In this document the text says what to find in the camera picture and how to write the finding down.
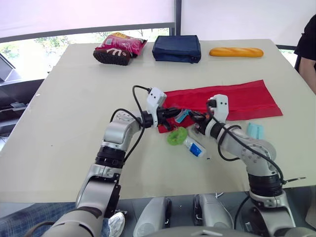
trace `baguette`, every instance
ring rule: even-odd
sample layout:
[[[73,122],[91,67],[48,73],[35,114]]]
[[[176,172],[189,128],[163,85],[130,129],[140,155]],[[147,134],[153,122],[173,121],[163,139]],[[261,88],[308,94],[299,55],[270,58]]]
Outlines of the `baguette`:
[[[213,48],[209,52],[211,56],[218,57],[262,57],[263,51],[259,48]]]

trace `green toy ring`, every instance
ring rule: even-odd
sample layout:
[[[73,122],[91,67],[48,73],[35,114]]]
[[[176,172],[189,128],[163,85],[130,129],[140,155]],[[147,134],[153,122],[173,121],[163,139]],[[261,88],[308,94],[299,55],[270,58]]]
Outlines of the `green toy ring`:
[[[175,131],[171,132],[167,138],[167,142],[170,145],[180,145],[187,138],[188,132],[184,127],[179,127]]]

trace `light blue object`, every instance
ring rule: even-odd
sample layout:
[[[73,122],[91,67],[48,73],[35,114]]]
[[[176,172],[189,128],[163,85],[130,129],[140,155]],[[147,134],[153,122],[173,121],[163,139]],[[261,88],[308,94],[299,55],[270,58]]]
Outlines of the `light blue object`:
[[[247,135],[255,139],[264,139],[263,126],[250,122],[247,128]]]
[[[187,109],[182,109],[182,111],[174,118],[174,120],[177,122],[177,123],[181,123],[185,118],[186,116],[189,115],[189,112],[191,110],[187,110]]]

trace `navy blue pouch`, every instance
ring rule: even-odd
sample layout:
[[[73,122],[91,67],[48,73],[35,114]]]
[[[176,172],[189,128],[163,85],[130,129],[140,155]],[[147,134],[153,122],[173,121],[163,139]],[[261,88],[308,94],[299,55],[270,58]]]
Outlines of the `navy blue pouch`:
[[[158,36],[153,47],[156,61],[198,63],[201,47],[197,36]]]

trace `black cable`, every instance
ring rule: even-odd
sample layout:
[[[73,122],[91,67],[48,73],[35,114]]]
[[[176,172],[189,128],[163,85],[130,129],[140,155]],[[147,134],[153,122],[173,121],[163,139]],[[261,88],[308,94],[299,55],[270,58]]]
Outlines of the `black cable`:
[[[246,144],[244,144],[241,140],[239,140],[238,138],[236,138],[235,135],[233,135],[229,129],[225,128],[224,125],[221,124],[220,121],[217,120],[217,118],[214,117],[214,115],[212,114],[211,110],[209,109],[209,106],[207,106],[207,110],[208,110],[208,113],[210,115],[210,117],[212,119],[214,119],[217,123],[220,124],[220,126],[222,127],[222,129],[224,129],[235,141],[237,141],[240,145],[242,145],[243,147],[245,147],[246,149],[250,150],[252,153],[262,157],[263,159],[265,159],[267,162],[269,162],[271,165],[274,166],[274,168],[278,171],[278,173],[280,174],[280,180],[281,180],[281,183],[282,184],[286,184],[286,181],[284,180],[284,176],[283,176],[283,173],[282,173],[282,170],[280,169],[280,167],[273,161],[271,160],[269,157],[261,154],[260,152],[257,152],[256,150],[252,149],[251,147],[247,146]]]
[[[239,215],[239,213],[240,213],[240,210],[241,210],[241,208],[244,206],[244,204],[248,201],[248,199],[249,199],[249,196],[247,196],[247,197],[241,202],[241,204],[239,205],[239,208],[238,208],[238,210],[237,210],[237,212],[236,212],[236,216],[235,216],[235,219],[234,219],[234,230],[236,230],[237,218],[238,218],[238,215]]]
[[[40,223],[38,223],[37,225],[35,225],[35,226],[33,226],[32,228],[30,228],[26,233],[25,233],[25,235],[24,235],[24,237],[31,237],[31,236],[33,236],[33,233],[34,233],[34,231],[37,229],[37,228],[39,228],[39,227],[41,227],[41,226],[46,226],[46,225],[54,225],[55,224],[55,222],[53,222],[53,221],[43,221],[43,222],[40,222]]]
[[[241,127],[240,127],[239,125],[232,125],[232,126],[230,126],[229,128],[227,128],[227,130],[224,130],[224,132],[223,132],[221,138],[219,139],[219,141],[218,141],[218,143],[217,143],[217,151],[218,151],[218,154],[219,154],[219,156],[220,156],[223,160],[226,160],[226,161],[235,161],[235,160],[238,160],[238,159],[239,159],[238,157],[233,158],[233,159],[227,159],[227,158],[222,154],[222,151],[221,151],[221,144],[222,144],[222,142],[223,142],[223,140],[224,140],[224,138],[225,138],[225,135],[226,135],[227,131],[229,131],[230,129],[232,129],[232,128],[234,128],[234,127],[237,127],[237,128],[240,128],[240,129],[241,129]]]
[[[117,109],[117,110],[115,110],[115,111],[113,112],[113,114],[112,114],[112,117],[111,117],[111,119],[110,119],[110,122],[113,121],[114,116],[115,116],[115,114],[116,114],[118,111],[123,111],[123,112],[128,113],[129,115],[131,115],[131,116],[133,117],[133,119],[135,119],[135,120],[138,122],[138,124],[139,124],[140,126],[143,126],[143,124],[140,122],[140,120],[139,120],[134,114],[132,114],[130,111],[128,111],[128,110],[126,110],[126,109]]]
[[[142,110],[142,108],[140,107],[140,104],[139,104],[138,99],[137,99],[137,97],[136,97],[135,88],[141,88],[141,89],[144,89],[144,90],[146,90],[146,91],[148,91],[148,92],[150,92],[151,89],[150,89],[150,88],[143,87],[143,86],[140,86],[140,85],[135,85],[135,86],[133,86],[133,89],[132,89],[132,91],[133,91],[133,97],[134,97],[134,99],[135,99],[135,102],[136,102],[136,104],[137,104],[137,107],[138,107],[139,112],[140,112],[141,117],[142,117],[142,121],[143,121],[142,124],[144,124],[145,118],[144,118],[144,115],[143,115],[143,110]],[[125,159],[124,159],[124,162],[126,162],[126,160],[127,160],[128,157],[130,156],[130,154],[133,152],[133,150],[136,148],[136,146],[138,145],[140,139],[142,138],[142,136],[143,136],[143,134],[144,134],[145,126],[143,126],[143,125],[141,125],[141,126],[142,126],[142,130],[141,130],[141,132],[140,132],[140,134],[139,134],[139,137],[137,138],[137,140],[136,140],[134,146],[130,149],[130,151],[129,151],[128,154],[126,155],[126,157],[125,157]]]

